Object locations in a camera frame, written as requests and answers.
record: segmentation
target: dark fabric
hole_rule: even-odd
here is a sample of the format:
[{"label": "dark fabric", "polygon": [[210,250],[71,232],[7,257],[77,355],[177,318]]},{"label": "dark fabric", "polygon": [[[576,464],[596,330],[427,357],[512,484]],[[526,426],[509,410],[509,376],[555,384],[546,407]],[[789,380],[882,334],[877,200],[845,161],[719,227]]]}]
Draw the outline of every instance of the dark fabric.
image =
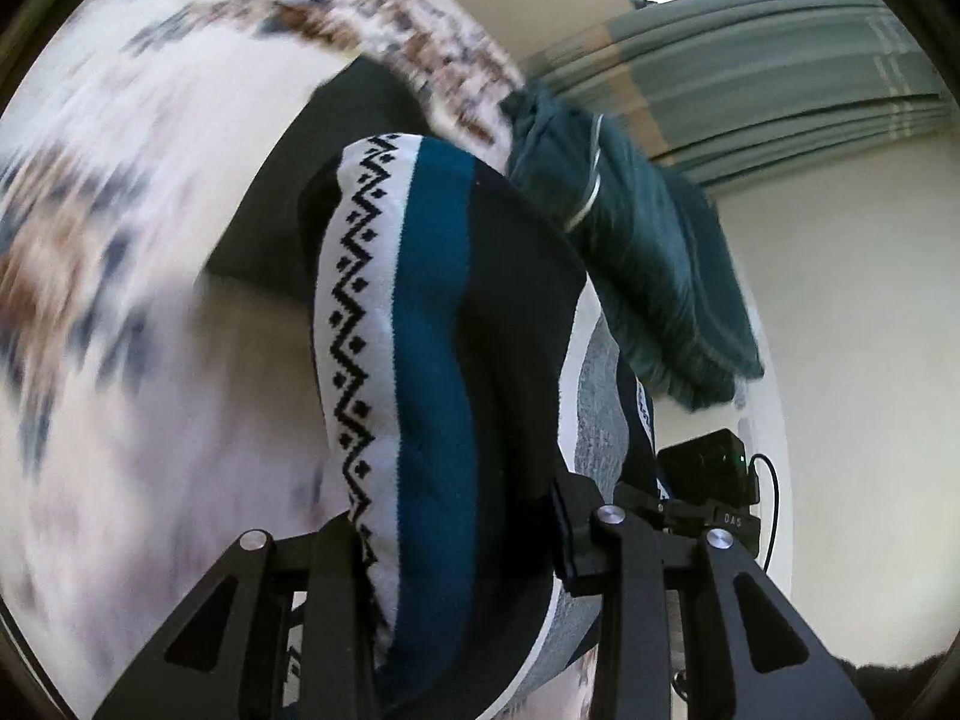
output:
[{"label": "dark fabric", "polygon": [[359,57],[317,89],[264,161],[206,268],[306,303],[313,295],[296,203],[317,167],[382,132],[429,134],[416,99],[389,70]]},{"label": "dark fabric", "polygon": [[514,123],[510,179],[568,233],[640,380],[697,409],[733,399],[734,377],[760,377],[726,239],[702,191],[653,165],[614,122],[542,85],[503,107]]},{"label": "dark fabric", "polygon": [[[837,659],[866,700],[875,720],[901,720],[943,661],[944,656],[938,655],[914,666],[895,667],[854,666]],[[957,717],[960,717],[960,685],[952,690],[944,712],[925,720],[956,720]]]}]

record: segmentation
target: zigzag pattern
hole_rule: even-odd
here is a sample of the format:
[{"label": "zigzag pattern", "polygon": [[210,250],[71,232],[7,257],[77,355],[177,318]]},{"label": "zigzag pattern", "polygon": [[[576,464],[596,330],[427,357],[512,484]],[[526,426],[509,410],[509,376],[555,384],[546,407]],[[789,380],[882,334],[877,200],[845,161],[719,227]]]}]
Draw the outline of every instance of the zigzag pattern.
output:
[{"label": "zigzag pattern", "polygon": [[395,137],[387,135],[368,139],[371,147],[360,162],[367,172],[360,176],[360,188],[350,198],[356,208],[347,215],[350,226],[340,239],[346,252],[337,262],[336,268],[341,275],[331,292],[340,307],[328,318],[330,327],[336,331],[336,337],[330,344],[330,356],[339,367],[333,376],[333,386],[341,391],[333,409],[340,425],[337,442],[347,452],[341,470],[349,488],[350,519],[363,542],[363,563],[366,568],[376,563],[377,558],[370,546],[371,531],[362,522],[371,504],[371,498],[363,488],[363,480],[370,472],[370,466],[362,456],[364,449],[373,441],[373,435],[365,426],[371,407],[358,397],[369,375],[359,362],[359,355],[367,342],[356,333],[356,329],[367,312],[358,296],[368,285],[361,272],[371,261],[366,245],[377,235],[371,223],[381,214],[376,201],[387,194],[380,185],[391,175],[384,166],[395,159],[391,154],[397,150],[391,143]]}]

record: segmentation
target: teal fabric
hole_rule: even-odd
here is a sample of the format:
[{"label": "teal fabric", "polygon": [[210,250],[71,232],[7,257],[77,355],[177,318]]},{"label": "teal fabric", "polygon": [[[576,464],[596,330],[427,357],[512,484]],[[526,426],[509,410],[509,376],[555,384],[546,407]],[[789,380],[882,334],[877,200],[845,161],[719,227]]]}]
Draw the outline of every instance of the teal fabric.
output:
[{"label": "teal fabric", "polygon": [[453,325],[469,276],[473,163],[465,151],[423,138],[403,218],[394,285],[403,570],[394,642],[376,673],[384,709],[415,698],[449,668],[472,608],[478,453]]},{"label": "teal fabric", "polygon": [[528,76],[621,117],[704,187],[949,129],[954,105],[881,0],[652,4],[531,57]]},{"label": "teal fabric", "polygon": [[503,108],[515,139],[508,175],[568,234],[637,378],[699,409],[733,399],[737,376],[762,376],[726,239],[703,192],[646,159],[616,122],[541,84]]}]

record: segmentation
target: blue stripe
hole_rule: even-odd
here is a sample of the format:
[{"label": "blue stripe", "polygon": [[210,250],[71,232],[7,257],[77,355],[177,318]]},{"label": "blue stripe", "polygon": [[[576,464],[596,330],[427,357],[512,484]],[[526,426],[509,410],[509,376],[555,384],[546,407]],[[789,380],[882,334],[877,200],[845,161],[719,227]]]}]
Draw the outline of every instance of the blue stripe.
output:
[{"label": "blue stripe", "polygon": [[477,449],[454,349],[469,273],[473,158],[424,138],[414,169],[394,287],[400,456],[400,607],[377,674],[384,710],[434,683],[469,621],[475,563]]}]

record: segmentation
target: floral pattern fabric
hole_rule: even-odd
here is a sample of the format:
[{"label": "floral pattern fabric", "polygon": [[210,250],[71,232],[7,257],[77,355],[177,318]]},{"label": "floral pattern fabric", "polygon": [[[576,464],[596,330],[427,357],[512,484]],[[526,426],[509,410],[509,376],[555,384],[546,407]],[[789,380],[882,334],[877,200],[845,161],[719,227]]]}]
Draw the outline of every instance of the floral pattern fabric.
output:
[{"label": "floral pattern fabric", "polygon": [[239,533],[326,519],[306,313],[202,271],[360,53],[503,170],[522,77],[453,0],[86,0],[0,117],[0,594],[80,720]]}]

